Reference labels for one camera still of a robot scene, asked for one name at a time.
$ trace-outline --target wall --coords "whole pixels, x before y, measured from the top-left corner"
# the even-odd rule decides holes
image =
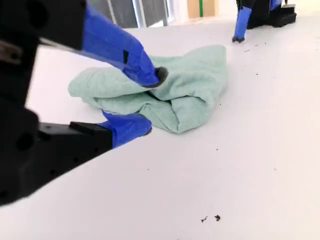
[[[219,16],[225,18],[237,16],[236,0],[219,0]]]
[[[189,20],[188,17],[188,0],[175,0],[174,1],[174,23],[182,24]]]

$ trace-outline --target green cloth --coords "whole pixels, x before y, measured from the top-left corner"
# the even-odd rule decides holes
[[[148,89],[116,68],[89,68],[69,85],[73,97],[110,113],[141,113],[158,128],[183,133],[204,124],[227,85],[226,49],[211,45],[183,56],[150,57],[169,71],[165,82]]]

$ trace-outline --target white surface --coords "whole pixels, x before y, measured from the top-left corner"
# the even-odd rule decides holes
[[[199,129],[154,129],[0,208],[0,239],[320,239],[319,26],[299,18],[249,31],[244,44],[231,43],[233,22],[133,30],[153,55],[226,45],[221,105]],[[92,66],[104,64],[41,49],[28,105],[43,121],[101,122],[67,92]]]

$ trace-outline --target black plastic part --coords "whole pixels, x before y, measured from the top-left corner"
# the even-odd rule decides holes
[[[0,0],[0,28],[81,50],[86,5],[86,0]]]
[[[25,108],[40,38],[81,50],[85,9],[85,0],[0,0],[0,206],[112,149],[109,129],[39,123]]]
[[[161,84],[163,84],[165,82],[165,80],[167,79],[167,77],[169,75],[169,72],[168,72],[168,69],[161,66],[161,67],[155,68],[155,74],[158,77],[159,82],[155,85],[143,86],[144,88],[153,89],[153,88],[159,87]]]
[[[123,63],[124,64],[128,63],[128,57],[129,57],[129,52],[126,50],[123,50]]]
[[[239,10],[241,2],[237,0],[236,3]],[[279,6],[272,11],[270,10],[270,0],[244,0],[242,4],[248,7],[252,3],[254,3],[252,13],[247,25],[247,29],[249,30],[263,25],[280,28],[296,21],[295,4]]]
[[[245,40],[245,38],[237,38],[236,36],[234,36],[232,38],[232,42],[238,42],[238,43],[242,43]]]
[[[27,197],[53,179],[112,149],[112,131],[96,124],[41,123],[7,102],[0,135],[0,206]]]

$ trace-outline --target debris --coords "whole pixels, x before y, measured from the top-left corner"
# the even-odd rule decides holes
[[[206,216],[204,219],[201,219],[201,222],[203,223],[205,220],[207,220],[208,216]]]
[[[216,220],[217,222],[219,222],[219,221],[220,221],[220,219],[221,219],[221,217],[220,217],[219,215],[214,216],[214,217],[215,217],[215,220]]]

